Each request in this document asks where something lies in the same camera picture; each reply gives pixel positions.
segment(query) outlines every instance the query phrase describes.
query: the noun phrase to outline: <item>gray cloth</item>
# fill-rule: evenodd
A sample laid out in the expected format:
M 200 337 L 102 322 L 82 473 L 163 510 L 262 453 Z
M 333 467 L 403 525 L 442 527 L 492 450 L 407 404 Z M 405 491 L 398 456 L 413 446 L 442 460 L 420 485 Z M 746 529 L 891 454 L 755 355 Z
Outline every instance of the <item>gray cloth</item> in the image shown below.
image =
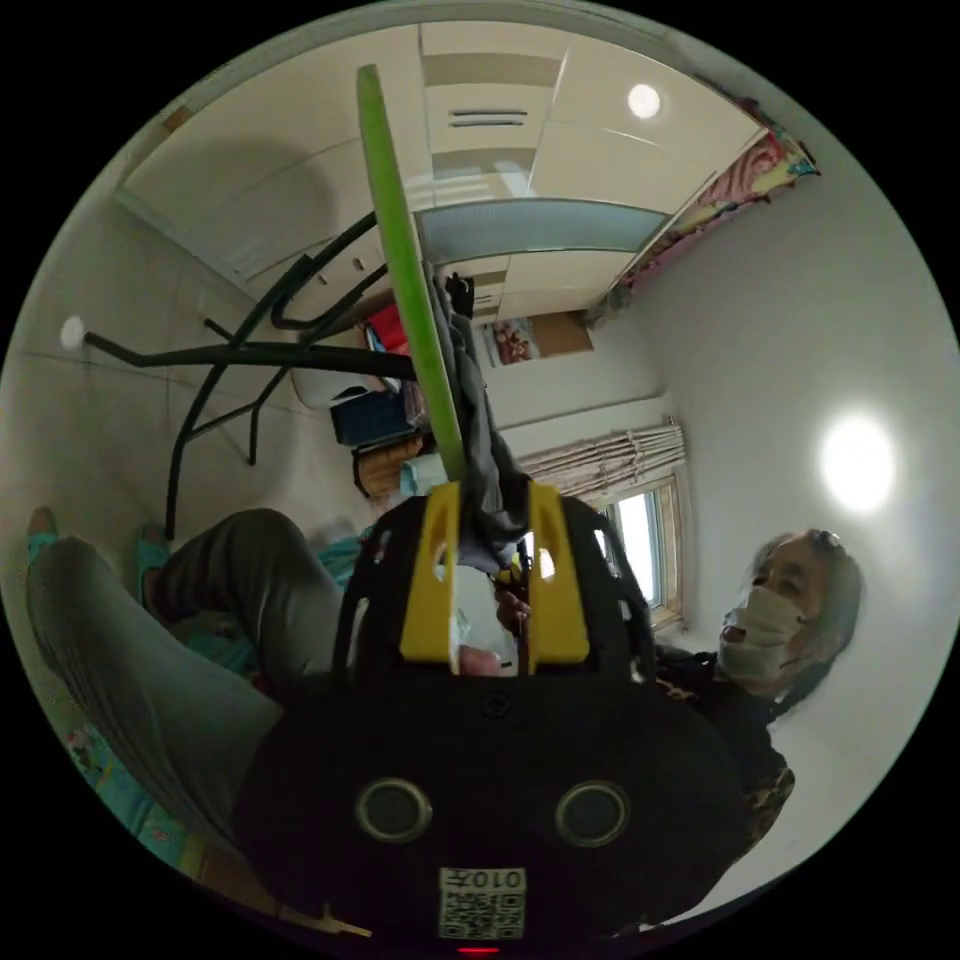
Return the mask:
M 530 478 L 520 470 L 494 424 L 470 321 L 453 312 L 442 281 L 429 267 L 426 270 L 440 351 L 467 458 L 467 475 L 460 490 L 459 562 L 494 573 L 509 564 L 517 541 L 529 529 Z
M 231 816 L 243 779 L 283 706 L 329 672 L 340 601 L 303 534 L 272 510 L 229 517 L 164 568 L 161 613 L 171 621 L 232 614 L 259 648 L 277 703 L 179 643 L 82 540 L 45 547 L 27 581 L 47 666 L 140 786 L 234 853 Z

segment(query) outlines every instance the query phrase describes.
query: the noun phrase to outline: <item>black metal frame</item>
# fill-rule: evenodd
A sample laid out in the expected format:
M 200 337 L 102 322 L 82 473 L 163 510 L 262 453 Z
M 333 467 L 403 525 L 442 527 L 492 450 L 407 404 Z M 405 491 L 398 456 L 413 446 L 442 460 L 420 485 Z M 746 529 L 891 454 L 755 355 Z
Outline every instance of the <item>black metal frame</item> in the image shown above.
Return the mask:
M 210 366 L 210 372 L 197 391 L 183 421 L 183 426 L 173 444 L 170 474 L 167 482 L 166 536 L 173 540 L 176 534 L 177 494 L 180 489 L 180 471 L 183 455 L 191 440 L 222 426 L 245 413 L 250 414 L 250 448 L 247 460 L 251 466 L 257 462 L 257 440 L 260 428 L 260 411 L 283 378 L 293 369 L 335 370 L 373 377 L 392 377 L 396 380 L 415 380 L 413 361 L 410 357 L 352 347 L 318 346 L 317 341 L 327 334 L 331 326 L 341 319 L 351 307 L 359 302 L 364 292 L 387 273 L 386 266 L 365 277 L 346 296 L 341 297 L 329 310 L 314 320 L 290 320 L 283 311 L 290 301 L 331 260 L 350 244 L 363 236 L 376 224 L 376 215 L 367 214 L 336 240 L 328 244 L 315 257 L 304 255 L 270 288 L 250 311 L 236 332 L 231 333 L 209 318 L 204 326 L 227 341 L 223 346 L 194 347 L 189 350 L 171 350 L 165 353 L 143 354 L 128 350 L 113 340 L 88 333 L 84 342 L 102 350 L 116 359 L 139 369 L 166 366 Z M 273 326 L 278 330 L 298 330 L 303 336 L 299 343 L 269 343 L 250 341 L 263 318 L 270 314 Z M 223 416 L 197 425 L 204 407 L 220 379 L 231 366 L 279 367 L 260 396 L 252 403 L 244 404 Z

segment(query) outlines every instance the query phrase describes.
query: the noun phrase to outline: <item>window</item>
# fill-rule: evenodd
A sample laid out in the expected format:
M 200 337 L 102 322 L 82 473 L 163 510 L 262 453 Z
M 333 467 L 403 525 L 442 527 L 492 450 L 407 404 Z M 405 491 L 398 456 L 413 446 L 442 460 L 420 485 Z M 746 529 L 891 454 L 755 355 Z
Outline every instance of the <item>window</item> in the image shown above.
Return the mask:
M 623 544 L 623 552 L 637 583 L 650 605 L 654 628 L 680 620 L 680 505 L 676 477 L 649 489 L 621 497 L 600 507 Z M 613 553 L 606 538 L 597 531 L 603 555 L 616 573 Z M 527 553 L 533 556 L 533 534 L 524 538 Z M 553 574 L 550 555 L 543 552 L 543 574 Z
M 650 607 L 660 604 L 663 582 L 659 517 L 656 495 L 640 493 L 608 506 L 604 513 L 623 544 L 623 552 Z M 598 533 L 607 562 L 614 565 L 613 551 Z

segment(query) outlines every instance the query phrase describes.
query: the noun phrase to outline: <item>teal slipper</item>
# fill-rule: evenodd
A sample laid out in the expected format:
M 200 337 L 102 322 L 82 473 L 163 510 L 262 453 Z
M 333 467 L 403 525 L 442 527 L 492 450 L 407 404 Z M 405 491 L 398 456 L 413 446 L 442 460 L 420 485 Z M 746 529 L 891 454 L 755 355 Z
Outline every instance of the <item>teal slipper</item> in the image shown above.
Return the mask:
M 44 547 L 49 547 L 51 543 L 56 543 L 60 539 L 60 534 L 57 532 L 57 519 L 54 517 L 52 511 L 48 507 L 42 508 L 44 512 L 50 516 L 50 524 L 53 527 L 48 533 L 28 533 L 27 534 L 27 567 L 32 567 L 34 560 L 40 556 L 40 551 Z
M 32 566 L 33 561 L 40 555 L 44 547 L 56 543 L 60 539 L 57 533 L 31 533 L 27 535 L 27 566 Z
M 150 570 L 160 570 L 170 559 L 170 547 L 166 544 L 151 543 L 144 540 L 143 532 L 146 525 L 137 531 L 136 567 L 137 567 L 137 599 L 144 609 L 148 609 L 143 602 L 143 578 Z

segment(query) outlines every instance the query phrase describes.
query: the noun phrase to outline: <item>slipper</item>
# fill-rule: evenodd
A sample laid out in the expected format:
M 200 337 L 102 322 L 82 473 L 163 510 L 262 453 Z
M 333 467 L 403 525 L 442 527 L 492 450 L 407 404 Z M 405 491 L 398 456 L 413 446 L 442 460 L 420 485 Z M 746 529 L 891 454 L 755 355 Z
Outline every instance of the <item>slipper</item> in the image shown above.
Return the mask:
M 150 608 L 143 602 L 143 578 L 150 570 L 160 570 L 166 565 L 166 562 L 170 559 L 170 547 L 166 544 L 161 545 L 159 543 L 151 543 L 149 540 L 144 540 L 143 531 L 145 529 L 146 525 L 137 531 L 137 600 L 140 601 L 140 606 L 149 613 L 152 613 Z
M 51 543 L 56 543 L 60 539 L 60 535 L 56 532 L 54 533 L 31 533 L 27 535 L 27 566 L 32 566 L 33 561 L 37 559 L 40 555 L 40 551 L 44 547 L 48 547 Z

